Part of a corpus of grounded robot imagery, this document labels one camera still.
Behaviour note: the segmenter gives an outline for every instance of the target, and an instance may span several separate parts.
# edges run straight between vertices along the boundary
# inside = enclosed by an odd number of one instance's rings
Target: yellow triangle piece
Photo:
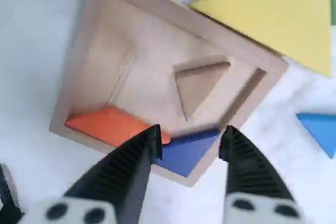
[[[196,0],[191,6],[331,76],[330,0]]]

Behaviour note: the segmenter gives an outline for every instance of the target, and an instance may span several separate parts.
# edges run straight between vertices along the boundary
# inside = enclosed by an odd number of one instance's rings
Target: wooden puzzle board
[[[85,0],[50,131],[109,153],[112,146],[65,127],[70,116],[109,104],[176,135],[213,123],[239,128],[286,69],[276,52],[170,0]],[[174,109],[160,113],[163,104]],[[152,171],[192,186],[218,147],[188,178]]]

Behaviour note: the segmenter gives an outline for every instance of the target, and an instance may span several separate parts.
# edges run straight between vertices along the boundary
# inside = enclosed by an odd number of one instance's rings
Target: blue puzzle piece
[[[297,117],[324,152],[333,158],[336,151],[336,115],[299,113]]]
[[[163,146],[163,159],[158,159],[157,165],[188,177],[219,134],[215,129],[172,138],[170,144]]]

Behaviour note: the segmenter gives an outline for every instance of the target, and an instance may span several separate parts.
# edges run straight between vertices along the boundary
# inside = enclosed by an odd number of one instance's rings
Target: wooden edge
[[[197,181],[193,182],[189,179],[189,177],[183,177],[179,174],[171,172],[170,170],[164,169],[157,165],[152,165],[151,172],[159,175],[160,177],[164,177],[166,179],[169,179],[171,181],[174,181],[178,184],[181,184],[187,187],[192,187],[197,182]]]
[[[221,48],[223,53],[268,72],[281,64],[280,54],[171,0],[125,0],[138,8]]]
[[[65,137],[67,139],[71,139],[72,141],[75,141],[79,144],[85,145],[86,147],[93,148],[98,152],[109,154],[115,149],[114,146],[106,144],[102,141],[99,141],[96,138],[85,135],[79,131],[72,130],[66,127],[65,125],[62,126],[62,129],[58,128],[57,130],[58,132],[56,134]]]
[[[68,50],[70,57],[66,60],[60,93],[49,126],[51,132],[61,136],[67,135],[64,132],[66,129],[64,124],[73,103],[76,80],[85,63],[92,37],[95,34],[101,4],[102,0],[85,0],[79,23],[74,29],[73,37],[75,39]]]

